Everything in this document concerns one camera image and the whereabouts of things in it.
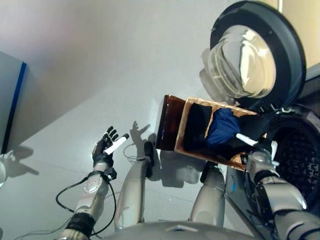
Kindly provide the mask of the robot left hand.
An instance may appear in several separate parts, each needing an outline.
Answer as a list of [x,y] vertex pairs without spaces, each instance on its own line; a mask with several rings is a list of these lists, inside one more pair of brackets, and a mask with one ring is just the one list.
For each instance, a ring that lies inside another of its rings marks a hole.
[[93,167],[99,163],[107,164],[107,168],[114,165],[113,153],[123,145],[128,139],[129,134],[118,135],[117,130],[110,126],[102,135],[101,139],[95,144],[92,151]]

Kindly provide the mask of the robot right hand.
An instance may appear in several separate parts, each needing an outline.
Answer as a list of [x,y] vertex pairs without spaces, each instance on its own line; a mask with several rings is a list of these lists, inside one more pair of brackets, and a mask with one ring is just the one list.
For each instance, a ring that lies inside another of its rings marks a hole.
[[278,143],[266,137],[253,139],[241,133],[235,133],[233,138],[229,139],[225,145],[230,147],[233,153],[240,154],[242,152],[249,153],[252,151],[263,151],[270,155],[271,161],[274,160]]

